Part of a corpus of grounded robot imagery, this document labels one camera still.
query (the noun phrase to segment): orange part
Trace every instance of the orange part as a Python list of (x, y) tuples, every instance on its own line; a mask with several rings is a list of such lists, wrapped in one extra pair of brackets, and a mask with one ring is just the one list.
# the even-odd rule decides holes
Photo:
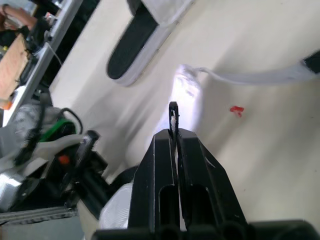
[(70, 158), (67, 155), (59, 156), (58, 160), (62, 165), (67, 165), (70, 163)]

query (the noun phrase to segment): white floor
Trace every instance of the white floor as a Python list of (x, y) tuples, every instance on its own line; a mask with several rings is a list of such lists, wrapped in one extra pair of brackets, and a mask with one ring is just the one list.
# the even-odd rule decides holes
[[(106, 64), (131, 15), (125, 0), (101, 0), (56, 77), (58, 107), (71, 107), (111, 172), (139, 163), (179, 64), (220, 73), (289, 66), (320, 48), (320, 1), (197, 0), (131, 87)], [(201, 76), (204, 113), (196, 133), (225, 167), (248, 221), (304, 219), (320, 230), (320, 80), (235, 86)], [(241, 118), (230, 107), (244, 107)], [(79, 206), (87, 239), (96, 222)]]

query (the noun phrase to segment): wire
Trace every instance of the wire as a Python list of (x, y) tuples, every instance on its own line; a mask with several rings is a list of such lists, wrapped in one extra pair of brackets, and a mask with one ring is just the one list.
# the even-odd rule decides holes
[(84, 126), (83, 126), (80, 118), (77, 116), (77, 114), (75, 114), (75, 112), (72, 111), (70, 108), (67, 108), (67, 107), (62, 108), (62, 109), (60, 110), (57, 118), (58, 118), (58, 119), (62, 118), (62, 117), (64, 116), (64, 113), (65, 113), (65, 112), (70, 113), (70, 114), (71, 114), (72, 116), (74, 116), (74, 118), (78, 121), (79, 126), (80, 126), (79, 135), (81, 135), (82, 132), (83, 132), (83, 130), (84, 130)]
[(51, 47), (51, 45), (47, 42), (48, 47), (51, 49), (52, 53), (54, 54), (54, 56), (56, 57), (56, 59), (59, 61), (59, 64), (62, 66), (62, 61), (60, 60), (60, 58), (58, 57), (57, 53), (55, 52), (55, 50), (53, 50), (53, 48)]

